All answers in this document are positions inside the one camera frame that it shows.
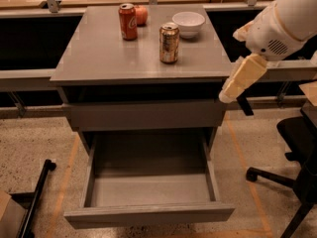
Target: gray cabinet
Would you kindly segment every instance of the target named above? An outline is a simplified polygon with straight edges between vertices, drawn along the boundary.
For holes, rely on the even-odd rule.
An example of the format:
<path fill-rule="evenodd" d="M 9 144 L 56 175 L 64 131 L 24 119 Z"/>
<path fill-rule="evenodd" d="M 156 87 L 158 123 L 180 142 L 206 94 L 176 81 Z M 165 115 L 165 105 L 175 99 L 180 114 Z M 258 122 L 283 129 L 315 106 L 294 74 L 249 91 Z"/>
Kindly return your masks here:
<path fill-rule="evenodd" d="M 231 64 L 205 11 L 150 7 L 139 38 L 124 42 L 117 10 L 87 9 L 51 79 L 89 154 L 81 203 L 64 217 L 75 228 L 227 220 L 234 207 L 220 200 L 209 155 Z M 207 23 L 164 64 L 159 26 L 184 10 Z"/>

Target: speckled floor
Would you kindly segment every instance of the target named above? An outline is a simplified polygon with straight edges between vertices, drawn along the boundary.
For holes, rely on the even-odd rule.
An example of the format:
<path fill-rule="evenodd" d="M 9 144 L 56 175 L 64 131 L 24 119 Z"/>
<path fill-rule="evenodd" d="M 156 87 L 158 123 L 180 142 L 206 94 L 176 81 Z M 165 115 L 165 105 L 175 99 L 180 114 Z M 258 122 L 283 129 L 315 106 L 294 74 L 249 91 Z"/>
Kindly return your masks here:
<path fill-rule="evenodd" d="M 34 218 L 37 238 L 279 237 L 300 205 L 291 189 L 264 179 L 245 181 L 249 166 L 296 177 L 299 165 L 284 157 L 287 147 L 275 125 L 283 118 L 299 115 L 299 109 L 257 109 L 253 117 L 237 110 L 226 113 L 212 151 L 222 201 L 236 206 L 228 221 L 74 230 L 63 213 L 78 207 L 83 189 L 88 156 L 79 138 L 58 112 L 45 117 L 48 111 L 40 115 L 32 111 L 20 119 L 12 110 L 9 113 L 0 109 L 1 189 L 11 193 L 32 191 L 44 160 L 57 164 L 48 176 Z M 316 217 L 313 209 L 293 237 L 316 237 Z"/>

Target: apple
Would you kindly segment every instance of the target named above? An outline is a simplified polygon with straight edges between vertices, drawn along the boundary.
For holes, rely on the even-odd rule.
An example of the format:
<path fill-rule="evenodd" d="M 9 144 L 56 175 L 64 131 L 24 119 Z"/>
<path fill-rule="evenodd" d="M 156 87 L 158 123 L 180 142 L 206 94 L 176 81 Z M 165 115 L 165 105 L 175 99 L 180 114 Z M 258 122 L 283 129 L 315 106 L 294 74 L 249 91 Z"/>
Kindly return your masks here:
<path fill-rule="evenodd" d="M 143 5 L 136 5 L 135 9 L 136 9 L 137 25 L 142 26 L 147 22 L 148 10 Z"/>

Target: can lid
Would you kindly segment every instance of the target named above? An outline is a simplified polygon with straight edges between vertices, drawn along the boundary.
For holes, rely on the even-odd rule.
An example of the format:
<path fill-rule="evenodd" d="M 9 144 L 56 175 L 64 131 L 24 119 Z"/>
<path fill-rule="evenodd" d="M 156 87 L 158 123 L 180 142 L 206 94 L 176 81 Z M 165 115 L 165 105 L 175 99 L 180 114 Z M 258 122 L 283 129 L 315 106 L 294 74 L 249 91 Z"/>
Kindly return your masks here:
<path fill-rule="evenodd" d="M 178 25 L 173 22 L 167 22 L 162 24 L 161 27 L 165 30 L 175 30 L 178 28 Z"/>
<path fill-rule="evenodd" d="M 120 5 L 120 9 L 123 9 L 123 10 L 130 10 L 132 8 L 134 8 L 135 6 L 133 4 L 129 4 L 129 3 L 126 3 L 126 4 L 121 4 Z"/>

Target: silver can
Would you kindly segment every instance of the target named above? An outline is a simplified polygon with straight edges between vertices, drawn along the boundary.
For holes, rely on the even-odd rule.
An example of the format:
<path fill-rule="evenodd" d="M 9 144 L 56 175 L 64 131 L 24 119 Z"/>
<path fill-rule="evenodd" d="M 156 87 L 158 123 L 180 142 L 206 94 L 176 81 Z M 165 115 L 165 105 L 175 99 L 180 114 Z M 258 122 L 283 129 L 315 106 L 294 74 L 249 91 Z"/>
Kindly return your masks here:
<path fill-rule="evenodd" d="M 173 63 L 178 59 L 179 30 L 175 23 L 167 22 L 159 29 L 159 59 Z"/>

